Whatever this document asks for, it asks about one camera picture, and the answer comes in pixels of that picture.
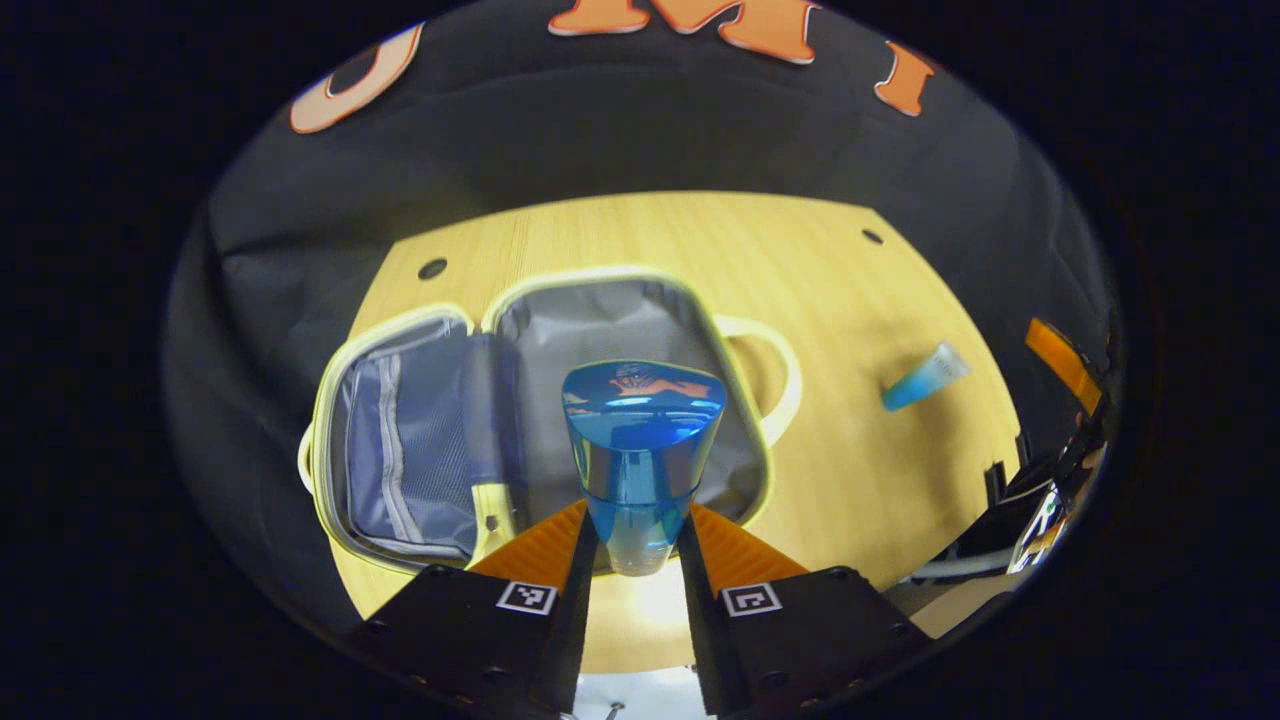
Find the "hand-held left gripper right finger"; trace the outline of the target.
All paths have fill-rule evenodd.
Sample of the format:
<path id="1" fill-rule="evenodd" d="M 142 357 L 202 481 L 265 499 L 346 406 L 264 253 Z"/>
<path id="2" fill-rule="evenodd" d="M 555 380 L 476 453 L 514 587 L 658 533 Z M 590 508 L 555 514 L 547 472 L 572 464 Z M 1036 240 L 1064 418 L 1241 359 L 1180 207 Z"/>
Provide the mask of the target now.
<path id="1" fill-rule="evenodd" d="M 678 560 L 709 715 L 832 714 L 931 647 L 859 571 L 809 570 L 700 503 Z"/>

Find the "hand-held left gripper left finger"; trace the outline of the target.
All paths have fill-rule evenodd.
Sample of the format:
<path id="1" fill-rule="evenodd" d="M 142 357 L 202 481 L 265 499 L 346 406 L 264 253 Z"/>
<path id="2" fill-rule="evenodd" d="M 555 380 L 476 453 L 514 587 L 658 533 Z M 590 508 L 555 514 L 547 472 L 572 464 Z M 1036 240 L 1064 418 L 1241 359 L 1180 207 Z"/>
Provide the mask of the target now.
<path id="1" fill-rule="evenodd" d="M 351 633 L 349 646 L 468 716 L 568 715 L 596 548 L 577 501 L 472 568 L 421 570 Z"/>

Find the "blue white squeeze tube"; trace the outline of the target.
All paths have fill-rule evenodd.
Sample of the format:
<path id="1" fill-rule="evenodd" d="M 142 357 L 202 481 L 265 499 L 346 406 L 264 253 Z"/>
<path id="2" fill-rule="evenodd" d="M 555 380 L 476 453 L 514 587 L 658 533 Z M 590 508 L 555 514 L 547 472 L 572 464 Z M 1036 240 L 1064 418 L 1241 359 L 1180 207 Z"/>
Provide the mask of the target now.
<path id="1" fill-rule="evenodd" d="M 947 342 L 941 342 L 928 357 L 882 393 L 882 407 L 888 413 L 896 413 L 929 398 L 970 374 L 970 365 L 957 350 Z"/>

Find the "blue skin care bottle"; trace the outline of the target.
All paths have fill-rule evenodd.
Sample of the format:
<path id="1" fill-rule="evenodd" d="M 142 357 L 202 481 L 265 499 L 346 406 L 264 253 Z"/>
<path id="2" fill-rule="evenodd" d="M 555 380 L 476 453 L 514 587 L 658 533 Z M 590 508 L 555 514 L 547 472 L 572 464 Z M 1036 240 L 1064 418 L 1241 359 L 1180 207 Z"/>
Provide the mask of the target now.
<path id="1" fill-rule="evenodd" d="M 562 409 L 579 486 L 611 570 L 658 573 L 675 551 L 727 407 L 723 382 L 669 363 L 588 363 Z"/>

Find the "pale yellow small suitcase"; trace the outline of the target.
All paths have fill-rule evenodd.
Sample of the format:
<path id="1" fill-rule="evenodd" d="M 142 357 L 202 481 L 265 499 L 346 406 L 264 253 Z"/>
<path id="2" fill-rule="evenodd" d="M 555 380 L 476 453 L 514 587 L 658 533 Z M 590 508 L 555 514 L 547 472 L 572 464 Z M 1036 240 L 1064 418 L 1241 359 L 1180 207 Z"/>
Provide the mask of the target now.
<path id="1" fill-rule="evenodd" d="M 751 524 L 803 396 L 795 352 L 768 325 L 710 314 L 672 275 L 617 266 L 517 283 L 480 322 L 457 304 L 421 305 L 342 345 L 298 451 L 321 528 L 407 577 L 479 561 L 581 498 L 561 386 L 576 366 L 616 360 L 723 382 L 694 498 Z"/>

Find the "white cloth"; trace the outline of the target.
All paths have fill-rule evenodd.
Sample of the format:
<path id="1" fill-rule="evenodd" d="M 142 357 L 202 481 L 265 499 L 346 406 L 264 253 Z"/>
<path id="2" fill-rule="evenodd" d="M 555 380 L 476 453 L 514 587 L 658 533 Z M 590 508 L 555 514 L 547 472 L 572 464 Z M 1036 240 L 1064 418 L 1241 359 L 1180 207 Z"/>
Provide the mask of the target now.
<path id="1" fill-rule="evenodd" d="M 714 720 L 705 711 L 692 666 L 584 673 L 572 715 L 577 720 Z"/>

